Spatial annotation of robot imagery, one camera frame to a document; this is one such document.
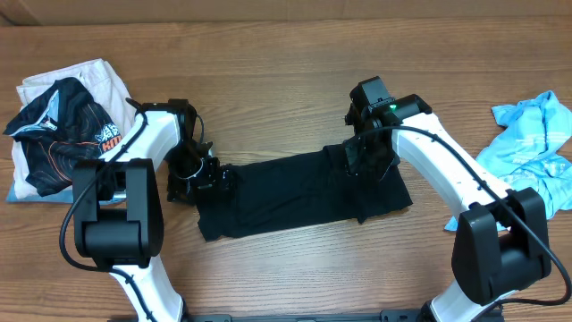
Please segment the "black t-shirt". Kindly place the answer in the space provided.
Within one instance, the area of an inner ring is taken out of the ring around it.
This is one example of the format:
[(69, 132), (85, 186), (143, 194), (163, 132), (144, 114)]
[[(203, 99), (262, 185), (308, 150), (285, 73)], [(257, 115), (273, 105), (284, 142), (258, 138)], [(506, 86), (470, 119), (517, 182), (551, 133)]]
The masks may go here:
[(204, 239), (240, 238), (308, 225), (367, 218), (411, 206), (399, 169), (381, 180), (349, 175), (340, 145), (249, 165), (224, 165), (227, 189), (198, 191)]

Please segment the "light blue t-shirt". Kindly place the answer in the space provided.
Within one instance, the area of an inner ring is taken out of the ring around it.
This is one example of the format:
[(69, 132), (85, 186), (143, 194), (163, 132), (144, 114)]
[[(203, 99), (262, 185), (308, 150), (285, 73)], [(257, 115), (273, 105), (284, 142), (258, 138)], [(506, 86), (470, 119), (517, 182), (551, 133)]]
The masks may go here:
[(532, 188), (546, 217), (571, 209), (571, 162), (557, 151), (571, 138), (571, 111), (548, 90), (515, 105), (492, 108), (504, 128), (476, 158), (479, 165), (516, 191)]

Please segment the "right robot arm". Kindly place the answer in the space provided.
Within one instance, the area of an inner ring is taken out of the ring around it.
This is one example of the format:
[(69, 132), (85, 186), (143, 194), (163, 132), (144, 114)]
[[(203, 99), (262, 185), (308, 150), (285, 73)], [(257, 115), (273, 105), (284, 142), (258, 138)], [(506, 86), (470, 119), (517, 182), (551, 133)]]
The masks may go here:
[(352, 175), (381, 180), (406, 159), (456, 217), (452, 284), (420, 309), (386, 310), (384, 321), (500, 321), (499, 304), (551, 273), (542, 198), (513, 190), (444, 130), (416, 94), (396, 99), (378, 77), (349, 93), (345, 144)]

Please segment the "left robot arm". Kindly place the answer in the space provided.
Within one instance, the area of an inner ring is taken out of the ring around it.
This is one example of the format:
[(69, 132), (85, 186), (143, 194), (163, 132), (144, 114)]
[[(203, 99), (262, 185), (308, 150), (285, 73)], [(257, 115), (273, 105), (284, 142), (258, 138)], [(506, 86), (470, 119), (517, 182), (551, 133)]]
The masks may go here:
[(168, 165), (167, 197), (196, 204), (230, 188), (212, 145), (195, 140), (202, 122), (186, 99), (140, 104), (133, 128), (119, 145), (72, 171), (73, 203), (61, 230), (74, 228), (77, 252), (93, 260), (89, 270), (112, 276), (125, 291), (139, 321), (189, 320), (185, 300), (160, 258), (164, 217), (156, 171)]

